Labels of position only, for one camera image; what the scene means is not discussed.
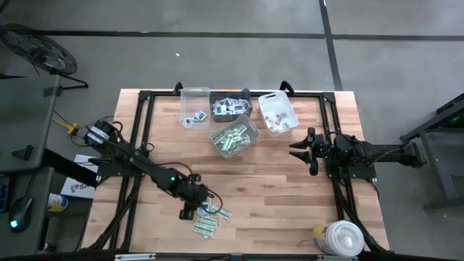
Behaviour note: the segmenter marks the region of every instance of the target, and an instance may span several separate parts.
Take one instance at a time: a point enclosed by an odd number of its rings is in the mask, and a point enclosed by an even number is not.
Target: wooden table
[[[121,90],[117,103],[115,120],[123,123],[126,140],[131,135],[139,91]],[[363,139],[355,95],[351,91],[335,94],[342,131]],[[317,99],[292,98],[291,103],[299,126],[290,134],[271,138],[254,98],[250,118],[260,130],[260,138],[253,147],[226,161],[210,141],[209,132],[227,123],[211,121],[209,130],[187,130],[179,122],[180,99],[156,98],[149,136],[154,151],[150,158],[158,163],[183,162],[201,173],[202,183],[222,196],[224,208],[232,212],[232,219],[230,222],[220,219],[213,239],[205,240],[192,231],[194,220],[178,219],[182,202],[158,190],[145,177],[138,197],[130,251],[320,253],[312,242],[312,229],[336,221],[332,184],[326,177],[323,162],[319,162],[319,175],[312,177],[308,166],[289,155],[289,144],[304,139],[308,127],[322,133],[320,108]],[[144,120],[140,126],[137,145]],[[184,167],[173,167],[188,174]],[[83,247],[92,244],[113,218],[120,184],[121,178],[114,177],[97,188]],[[353,180],[353,189],[361,221],[380,245],[388,249],[375,190],[364,180]],[[119,242],[124,235],[125,220],[121,229]]]

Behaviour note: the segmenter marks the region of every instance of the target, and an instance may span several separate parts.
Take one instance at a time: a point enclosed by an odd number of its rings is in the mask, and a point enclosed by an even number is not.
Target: gray floor
[[[462,35],[460,0],[326,0],[333,33]],[[1,22],[41,29],[323,33],[316,0],[14,0]],[[333,90],[324,40],[230,38],[102,38],[60,36],[78,61],[75,77],[89,90],[66,91],[57,110],[87,123],[114,112],[121,88],[185,86]],[[398,137],[463,92],[463,42],[335,41],[343,88],[354,91],[363,130],[373,143]],[[34,76],[27,63],[0,49],[0,73]],[[57,126],[53,150],[73,158],[93,154],[70,144]],[[392,250],[464,259],[464,211],[425,215],[440,199],[431,171],[378,164],[378,188]],[[51,233],[74,249],[82,225],[58,220]]]

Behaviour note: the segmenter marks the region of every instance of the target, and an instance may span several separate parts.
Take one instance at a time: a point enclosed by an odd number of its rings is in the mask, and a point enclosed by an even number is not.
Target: clear plastic bin
[[[224,157],[225,160],[230,160],[233,157],[235,157],[236,155],[238,155],[238,154],[242,153],[243,151],[245,151],[246,149],[248,149],[249,147],[253,146],[253,144],[255,144],[256,141],[258,140],[258,137],[260,137],[260,132],[258,131],[256,126],[254,126],[253,122],[248,118],[248,116],[241,114],[241,115],[239,115],[237,120],[234,120],[232,123],[229,123],[224,128],[221,128],[220,130],[213,130],[210,133],[211,141],[214,144],[216,138],[219,135],[224,133],[226,130],[235,128],[237,125],[240,125],[240,124],[243,124],[243,125],[246,126],[245,133],[248,134],[248,136],[250,137],[250,143],[248,143],[247,145],[241,147],[240,149],[238,149],[237,151],[235,151],[232,154],[225,153],[224,151],[221,150],[221,148],[218,147],[218,145],[215,144],[216,149],[219,151],[221,156]]]
[[[194,120],[197,112],[203,111],[203,120]],[[210,89],[193,87],[181,89],[181,123],[185,128],[208,128],[210,126]]]
[[[299,122],[297,115],[295,114],[295,111],[291,106],[288,96],[283,91],[276,91],[272,94],[260,96],[258,99],[258,104],[260,105],[262,120],[264,121],[266,131],[268,132],[269,136],[276,137],[279,135],[290,133],[291,129],[298,126]],[[274,125],[276,129],[271,130],[266,118],[272,118],[282,114],[284,114],[285,117],[281,120],[278,120],[279,127],[285,126],[285,129],[277,128]]]

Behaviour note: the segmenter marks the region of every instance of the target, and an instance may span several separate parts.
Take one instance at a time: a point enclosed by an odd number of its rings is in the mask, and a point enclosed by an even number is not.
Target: small square item
[[[184,123],[184,126],[186,126],[186,128],[191,128],[191,127],[194,127],[194,120],[192,118],[185,118],[183,120],[183,123]]]
[[[278,115],[278,117],[282,120],[288,117],[289,115],[286,112],[282,112],[281,114]]]
[[[233,113],[234,114],[239,114],[239,113],[242,113],[244,111],[244,107],[243,105],[240,105],[240,104],[236,104],[233,106]]]
[[[207,114],[204,113],[202,110],[199,110],[195,113],[193,121],[203,121],[206,118]]]

